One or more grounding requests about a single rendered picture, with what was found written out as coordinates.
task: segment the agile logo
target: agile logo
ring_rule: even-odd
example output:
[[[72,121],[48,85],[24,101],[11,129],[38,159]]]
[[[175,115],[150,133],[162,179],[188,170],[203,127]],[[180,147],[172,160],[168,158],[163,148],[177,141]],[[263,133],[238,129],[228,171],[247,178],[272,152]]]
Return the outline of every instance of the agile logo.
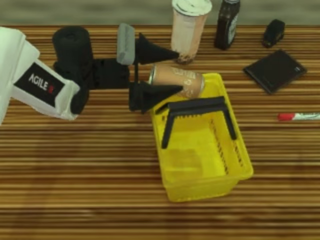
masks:
[[[54,108],[56,97],[65,86],[63,82],[36,63],[14,85]]]

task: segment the yellow bin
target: yellow bin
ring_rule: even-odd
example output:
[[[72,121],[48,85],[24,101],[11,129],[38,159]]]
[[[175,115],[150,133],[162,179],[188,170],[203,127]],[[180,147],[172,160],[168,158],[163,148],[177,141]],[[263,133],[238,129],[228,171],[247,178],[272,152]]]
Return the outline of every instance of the yellow bin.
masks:
[[[200,98],[224,96],[236,140],[230,137],[221,111],[178,117],[166,149],[162,138],[169,110],[156,114],[167,102],[186,100],[174,95],[151,110],[162,182],[172,202],[186,202],[228,194],[239,180],[253,175],[253,167],[236,121],[222,78],[204,74],[205,88]]]

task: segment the marker pen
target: marker pen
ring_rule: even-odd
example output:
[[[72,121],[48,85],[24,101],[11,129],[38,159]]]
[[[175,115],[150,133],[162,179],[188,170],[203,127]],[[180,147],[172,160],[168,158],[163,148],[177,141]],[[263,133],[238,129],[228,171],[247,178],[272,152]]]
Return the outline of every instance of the marker pen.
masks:
[[[279,121],[320,120],[320,112],[312,113],[280,113]]]

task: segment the wooden table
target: wooden table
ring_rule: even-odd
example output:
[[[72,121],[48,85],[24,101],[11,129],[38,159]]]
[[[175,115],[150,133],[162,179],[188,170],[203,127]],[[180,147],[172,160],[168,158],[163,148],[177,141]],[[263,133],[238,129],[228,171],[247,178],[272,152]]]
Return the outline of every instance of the wooden table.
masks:
[[[52,66],[58,26],[11,27],[22,30]],[[170,47],[169,27],[135,27]],[[0,239],[319,240],[320,122],[278,122],[277,114],[319,112],[320,28],[287,27],[272,49],[260,43],[264,29],[239,27],[232,48],[220,51],[213,48],[215,27],[208,26],[196,61],[179,66],[222,75],[253,178],[224,197],[170,203],[150,116],[128,110],[127,90],[92,92],[72,122],[12,100],[0,127]],[[95,57],[115,57],[117,26],[88,30]],[[308,74],[269,96],[242,68],[279,48]],[[150,69],[140,67],[142,80]]]

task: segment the background wall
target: background wall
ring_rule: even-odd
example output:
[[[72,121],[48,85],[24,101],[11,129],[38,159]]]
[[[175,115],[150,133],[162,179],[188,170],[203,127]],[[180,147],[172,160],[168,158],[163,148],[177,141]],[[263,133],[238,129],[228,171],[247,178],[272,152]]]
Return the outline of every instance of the background wall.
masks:
[[[320,25],[320,0],[241,0],[239,24]],[[212,0],[208,24],[215,24],[221,0]],[[0,24],[172,23],[171,0],[0,0]]]

